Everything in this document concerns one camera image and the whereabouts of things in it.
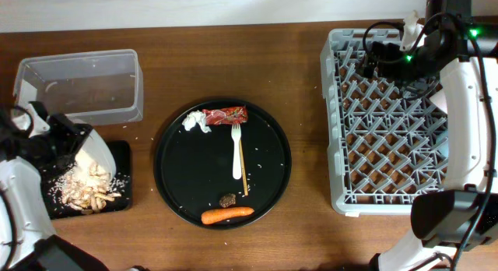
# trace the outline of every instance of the wooden table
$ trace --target wooden table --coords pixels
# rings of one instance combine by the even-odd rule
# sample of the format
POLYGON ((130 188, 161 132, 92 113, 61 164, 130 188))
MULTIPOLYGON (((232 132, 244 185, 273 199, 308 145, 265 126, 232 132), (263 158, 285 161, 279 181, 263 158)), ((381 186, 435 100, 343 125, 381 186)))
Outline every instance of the wooden table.
MULTIPOLYGON (((125 139, 132 147, 133 207, 54 221, 61 237, 112 270, 137 264, 151 270, 364 264, 410 229, 409 217, 351 218, 332 209, 319 55, 330 30, 371 23, 0 34, 0 95, 12 100, 23 58, 124 48, 138 52, 145 84, 143 121, 127 128, 96 127, 105 139, 125 139), (252 225, 230 231, 183 221, 161 199, 153 176, 155 142, 170 116, 213 96, 238 97, 265 109, 283 127, 293 155, 289 186, 275 208, 252 225)), ((461 269, 495 269, 497 251, 498 245, 477 247, 465 253, 461 269)))

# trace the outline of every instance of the fork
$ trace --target fork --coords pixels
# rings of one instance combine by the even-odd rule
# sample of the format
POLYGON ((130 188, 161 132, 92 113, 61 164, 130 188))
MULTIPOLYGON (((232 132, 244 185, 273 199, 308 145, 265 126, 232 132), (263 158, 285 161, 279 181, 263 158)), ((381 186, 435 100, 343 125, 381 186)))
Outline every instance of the fork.
POLYGON ((232 125, 232 139, 233 139, 233 171, 232 175, 235 179, 240 179, 242 176, 242 167, 240 165, 240 152, 239 141, 242 136, 240 131, 240 124, 232 125))

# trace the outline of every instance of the red wrapper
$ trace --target red wrapper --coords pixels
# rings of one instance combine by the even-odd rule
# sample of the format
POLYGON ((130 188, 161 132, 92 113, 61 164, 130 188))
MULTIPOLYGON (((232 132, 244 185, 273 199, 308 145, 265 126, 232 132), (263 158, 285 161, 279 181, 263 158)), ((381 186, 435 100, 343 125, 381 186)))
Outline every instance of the red wrapper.
POLYGON ((228 107, 219 110, 202 110, 207 125, 240 124, 247 122, 246 107, 228 107))

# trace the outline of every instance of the black tray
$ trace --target black tray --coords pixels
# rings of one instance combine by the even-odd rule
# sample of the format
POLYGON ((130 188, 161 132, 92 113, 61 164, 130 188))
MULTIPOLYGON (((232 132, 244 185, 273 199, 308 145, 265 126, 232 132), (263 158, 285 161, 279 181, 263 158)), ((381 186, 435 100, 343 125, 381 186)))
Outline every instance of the black tray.
POLYGON ((162 134, 154 176, 161 196, 178 216, 200 227, 230 229, 256 221, 278 202, 289 183, 291 161, 286 135, 272 116, 242 100, 211 100, 189 108, 162 134), (251 187, 246 197, 242 197, 242 179, 232 177, 231 126, 209 126, 212 132, 205 134, 198 125, 187 132, 181 124, 191 111, 236 106, 246 106, 249 117, 241 125, 247 183, 251 187), (202 224, 201 214, 221 208, 219 199, 227 193, 237 195, 236 206, 249 206, 254 213, 202 224))
MULTIPOLYGON (((107 205, 100 213, 116 212, 129 209, 132 206, 132 152, 130 146, 125 141, 109 142, 107 146, 116 162, 116 179, 119 181, 128 181, 128 183, 123 187, 123 191, 120 192, 121 197, 116 198, 113 202, 107 202, 107 205)), ((52 186, 52 183, 41 184, 41 195, 44 198, 45 207, 47 207, 48 216, 51 220, 84 216, 80 211, 71 209, 59 202, 54 202, 54 196, 48 195, 48 191, 52 186)), ((55 200, 60 196, 61 193, 58 192, 55 200)))

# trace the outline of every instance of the chopstick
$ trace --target chopstick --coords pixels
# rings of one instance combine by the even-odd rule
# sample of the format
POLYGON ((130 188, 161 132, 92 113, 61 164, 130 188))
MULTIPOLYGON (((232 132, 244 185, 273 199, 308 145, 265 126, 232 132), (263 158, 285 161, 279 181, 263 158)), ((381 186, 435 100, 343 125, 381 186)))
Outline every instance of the chopstick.
POLYGON ((244 182, 244 194, 249 195, 247 190, 247 180, 246 180, 246 166, 244 164, 244 153, 242 152, 242 139, 239 140, 239 152, 240 152, 240 165, 242 167, 242 181, 244 182))

